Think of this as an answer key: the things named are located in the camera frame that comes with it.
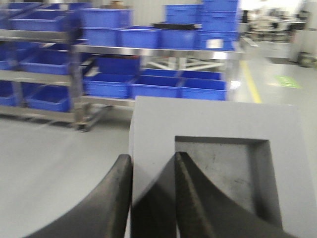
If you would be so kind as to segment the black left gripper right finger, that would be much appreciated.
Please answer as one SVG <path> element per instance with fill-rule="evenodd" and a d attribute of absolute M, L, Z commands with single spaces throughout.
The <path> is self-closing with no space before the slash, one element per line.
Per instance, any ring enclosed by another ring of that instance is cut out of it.
<path fill-rule="evenodd" d="M 174 154 L 175 211 L 182 238 L 290 238 L 217 188 L 186 152 Z"/>

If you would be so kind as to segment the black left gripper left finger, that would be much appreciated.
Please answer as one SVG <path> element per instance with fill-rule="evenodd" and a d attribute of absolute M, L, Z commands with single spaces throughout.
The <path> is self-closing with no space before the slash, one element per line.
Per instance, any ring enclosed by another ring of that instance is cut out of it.
<path fill-rule="evenodd" d="M 132 159 L 121 154 L 100 183 L 70 211 L 31 238 L 122 238 L 132 195 Z"/>

